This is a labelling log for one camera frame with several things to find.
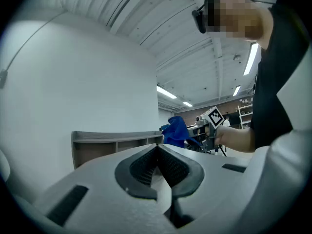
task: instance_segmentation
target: blue cloth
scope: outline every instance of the blue cloth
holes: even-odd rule
[[[170,125],[162,131],[165,136],[164,144],[184,148],[184,140],[188,140],[195,145],[201,146],[194,138],[189,136],[189,131],[181,116],[171,117],[168,122]]]
[[[162,130],[165,130],[167,127],[169,127],[170,125],[169,124],[167,124],[167,125],[163,125],[163,126],[161,126],[161,129]]]

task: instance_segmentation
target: black shirt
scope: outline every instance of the black shirt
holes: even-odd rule
[[[281,5],[271,9],[274,25],[267,50],[261,62],[253,97],[255,148],[270,145],[277,137],[292,130],[289,118],[276,94],[292,75],[307,48],[308,41],[293,14]]]

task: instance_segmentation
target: machine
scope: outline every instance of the machine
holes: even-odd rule
[[[224,121],[224,118],[217,107],[213,107],[202,115],[196,117],[195,125],[188,126],[190,137],[195,138],[202,146],[189,145],[187,149],[210,153],[212,149],[220,148],[223,152],[222,146],[215,145],[216,129]]]

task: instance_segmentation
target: black headset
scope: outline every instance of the black headset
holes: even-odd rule
[[[204,23],[204,11],[202,11],[202,8],[205,6],[206,2],[208,0],[205,0],[205,3],[198,9],[198,10],[193,10],[192,11],[192,16],[195,21],[197,29],[200,31],[200,33],[205,34],[206,33],[206,26]],[[264,1],[257,1],[257,0],[250,0],[252,2],[259,2],[259,3],[267,3],[267,4],[274,4],[273,2],[264,2]],[[208,8],[211,13],[208,12],[208,22],[212,22],[211,24],[213,25],[214,17],[213,17],[213,3],[212,6]]]

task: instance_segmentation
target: man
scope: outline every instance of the man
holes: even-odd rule
[[[223,32],[226,37],[255,41],[262,48],[251,127],[239,130],[220,126],[215,143],[242,152],[270,145],[292,130],[276,93],[308,48],[309,41],[300,27],[300,20],[278,2],[265,9],[251,0],[205,0],[203,20],[212,36]]]
[[[229,119],[230,119],[230,117],[228,115],[226,115],[226,118],[223,122],[223,126],[229,127],[231,125]]]

